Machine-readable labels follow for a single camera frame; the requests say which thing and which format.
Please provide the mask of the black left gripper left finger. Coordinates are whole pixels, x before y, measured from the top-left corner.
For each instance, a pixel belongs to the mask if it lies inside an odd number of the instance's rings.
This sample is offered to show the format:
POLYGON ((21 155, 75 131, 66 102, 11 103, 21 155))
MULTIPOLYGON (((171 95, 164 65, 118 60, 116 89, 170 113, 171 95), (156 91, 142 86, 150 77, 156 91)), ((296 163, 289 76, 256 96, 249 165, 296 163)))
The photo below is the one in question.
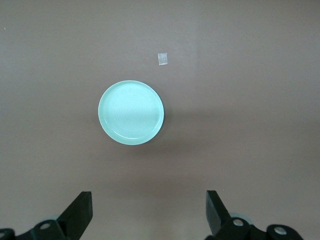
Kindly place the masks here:
POLYGON ((80 240, 92 218, 92 193, 83 191, 57 219, 42 221, 21 235, 0 228, 0 240, 80 240))

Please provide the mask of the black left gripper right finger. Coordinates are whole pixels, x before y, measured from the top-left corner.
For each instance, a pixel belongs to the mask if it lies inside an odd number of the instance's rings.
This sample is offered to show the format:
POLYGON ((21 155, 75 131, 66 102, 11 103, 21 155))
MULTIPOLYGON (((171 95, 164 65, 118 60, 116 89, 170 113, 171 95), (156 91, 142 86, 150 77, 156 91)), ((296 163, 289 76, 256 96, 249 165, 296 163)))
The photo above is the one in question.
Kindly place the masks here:
POLYGON ((242 217, 232 217, 215 190, 206 192, 206 219, 211 235, 205 240, 304 240, 286 225, 271 224, 262 231, 242 217))

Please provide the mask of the light green round plate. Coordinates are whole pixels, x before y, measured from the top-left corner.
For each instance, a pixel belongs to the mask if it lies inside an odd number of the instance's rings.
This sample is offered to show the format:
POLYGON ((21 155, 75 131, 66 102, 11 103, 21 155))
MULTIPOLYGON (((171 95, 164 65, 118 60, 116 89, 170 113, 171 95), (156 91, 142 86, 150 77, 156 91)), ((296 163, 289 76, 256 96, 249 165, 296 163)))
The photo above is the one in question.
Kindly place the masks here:
POLYGON ((157 92, 136 80, 110 86, 99 100, 97 114, 104 132, 114 141, 129 146, 152 140, 165 119, 165 109, 157 92))

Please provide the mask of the small clear tape piece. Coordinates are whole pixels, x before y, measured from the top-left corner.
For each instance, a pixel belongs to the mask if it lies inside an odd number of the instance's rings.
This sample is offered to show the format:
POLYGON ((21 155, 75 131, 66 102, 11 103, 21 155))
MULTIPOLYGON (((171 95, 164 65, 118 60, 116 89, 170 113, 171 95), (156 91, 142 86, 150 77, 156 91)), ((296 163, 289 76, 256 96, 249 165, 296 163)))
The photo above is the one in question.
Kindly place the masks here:
POLYGON ((158 65, 159 66, 163 66, 163 65, 168 64, 168 55, 166 52, 165 53, 158 53, 157 57, 158 57, 158 65))

